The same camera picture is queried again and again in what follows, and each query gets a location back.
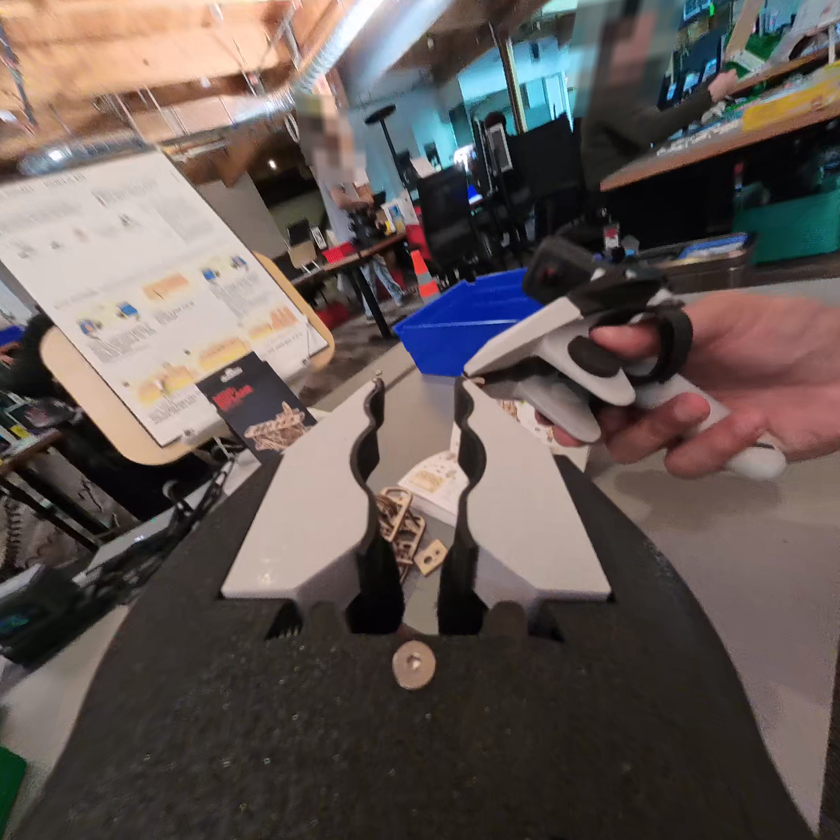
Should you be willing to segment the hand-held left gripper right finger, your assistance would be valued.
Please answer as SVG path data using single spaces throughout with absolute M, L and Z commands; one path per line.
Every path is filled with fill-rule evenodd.
M 607 602 L 613 591 L 556 458 L 473 382 L 455 383 L 458 466 L 467 486 L 437 595 L 442 635 L 477 635 L 512 604 L 533 625 L 549 602 Z

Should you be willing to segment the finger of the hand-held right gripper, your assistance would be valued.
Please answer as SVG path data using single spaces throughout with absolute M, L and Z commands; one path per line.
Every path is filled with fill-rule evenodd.
M 488 341 L 466 364 L 466 379 L 521 382 L 534 375 L 561 375 L 585 382 L 569 344 L 586 335 L 586 316 L 571 301 L 556 301 Z
M 528 403 L 550 424 L 583 444 L 594 444 L 601 428 L 587 400 L 559 375 L 483 375 L 483 390 L 496 400 Z

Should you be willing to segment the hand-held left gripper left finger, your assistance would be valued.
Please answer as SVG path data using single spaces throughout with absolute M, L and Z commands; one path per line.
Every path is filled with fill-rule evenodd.
M 365 383 L 290 446 L 220 594 L 285 600 L 301 616 L 331 603 L 357 634 L 394 634 L 405 601 L 368 479 L 378 466 L 385 384 Z

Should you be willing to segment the person's right hand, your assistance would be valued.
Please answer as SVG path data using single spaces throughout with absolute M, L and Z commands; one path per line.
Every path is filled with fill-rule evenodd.
M 839 312 L 820 301 L 715 292 L 686 308 L 693 342 L 682 375 L 729 415 L 696 435 L 710 407 L 681 394 L 646 412 L 605 406 L 600 442 L 618 464 L 664 450 L 669 474 L 696 479 L 724 470 L 765 434 L 790 461 L 839 448 Z

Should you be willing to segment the blue plastic bin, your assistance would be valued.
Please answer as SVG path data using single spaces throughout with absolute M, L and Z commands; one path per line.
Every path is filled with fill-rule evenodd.
M 458 376 L 491 339 L 536 312 L 525 268 L 461 280 L 397 323 L 394 332 L 424 375 Z

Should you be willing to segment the wooden biplane model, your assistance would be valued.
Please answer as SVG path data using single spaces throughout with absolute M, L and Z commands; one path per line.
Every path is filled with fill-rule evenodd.
M 426 531 L 425 519 L 413 512 L 413 494 L 399 486 L 384 488 L 376 495 L 379 530 L 391 546 L 400 583 L 406 582 Z

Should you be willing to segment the open instruction booklet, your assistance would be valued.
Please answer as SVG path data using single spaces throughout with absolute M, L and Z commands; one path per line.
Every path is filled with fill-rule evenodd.
M 537 420 L 535 409 L 531 405 L 521 400 L 497 400 L 497 403 L 503 412 L 512 417 L 553 455 L 569 455 L 573 458 L 581 455 L 583 460 L 576 460 L 575 463 L 586 465 L 588 450 L 562 446 L 553 429 Z M 459 498 L 468 483 L 458 463 L 459 442 L 460 430 L 454 423 L 448 448 L 419 462 L 397 483 L 398 487 L 412 494 L 415 507 L 423 515 L 450 527 L 455 525 Z

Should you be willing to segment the dark flat tray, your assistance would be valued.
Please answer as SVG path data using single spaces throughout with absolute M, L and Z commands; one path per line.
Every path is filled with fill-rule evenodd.
M 667 288 L 676 295 L 739 289 L 752 283 L 757 239 L 753 233 L 730 233 L 648 248 L 637 256 L 663 271 Z

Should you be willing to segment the orange traffic cone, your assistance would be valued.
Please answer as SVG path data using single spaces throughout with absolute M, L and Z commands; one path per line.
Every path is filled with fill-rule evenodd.
M 440 295 L 437 278 L 432 274 L 422 253 L 415 249 L 411 252 L 416 288 L 423 303 L 428 303 Z

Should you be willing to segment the black model kit box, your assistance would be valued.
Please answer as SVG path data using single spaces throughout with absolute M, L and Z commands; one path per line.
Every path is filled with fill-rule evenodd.
M 262 464 L 275 464 L 317 420 L 254 352 L 224 364 L 197 389 Z

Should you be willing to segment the black office chair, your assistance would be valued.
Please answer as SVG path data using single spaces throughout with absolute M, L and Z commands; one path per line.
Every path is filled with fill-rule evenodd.
M 454 275 L 473 281 L 487 256 L 469 206 L 466 174 L 449 166 L 421 179 L 417 190 L 432 260 L 449 282 Z

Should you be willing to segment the long wooden table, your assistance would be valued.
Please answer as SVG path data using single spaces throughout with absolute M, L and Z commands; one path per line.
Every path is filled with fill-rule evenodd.
M 627 164 L 601 183 L 604 193 L 656 175 L 739 151 L 755 144 L 838 119 L 839 63 L 814 70 L 797 86 L 786 87 L 748 105 L 738 119 L 715 122 Z

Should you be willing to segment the green storage crate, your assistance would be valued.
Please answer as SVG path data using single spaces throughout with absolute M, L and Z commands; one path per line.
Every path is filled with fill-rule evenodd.
M 830 254 L 839 248 L 839 190 L 742 209 L 731 230 L 753 236 L 754 265 Z

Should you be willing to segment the wooden poster board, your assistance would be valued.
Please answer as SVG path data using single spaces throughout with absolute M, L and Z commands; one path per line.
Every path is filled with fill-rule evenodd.
M 324 339 L 326 346 L 311 355 L 303 366 L 307 371 L 322 370 L 334 356 L 335 339 L 332 333 L 319 314 L 269 258 L 256 252 L 254 257 L 306 317 L 310 327 Z M 42 339 L 39 352 L 56 382 L 110 444 L 132 462 L 162 466 L 194 454 L 212 438 L 232 436 L 224 420 L 216 413 L 213 421 L 203 430 L 187 430 L 175 441 L 159 445 L 62 331 L 56 327 L 51 328 Z

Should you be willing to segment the white instruction poster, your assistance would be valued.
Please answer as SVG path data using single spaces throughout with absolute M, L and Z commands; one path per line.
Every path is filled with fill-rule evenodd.
M 218 421 L 198 382 L 249 353 L 287 382 L 329 347 L 161 151 L 2 185 L 2 266 L 159 447 Z

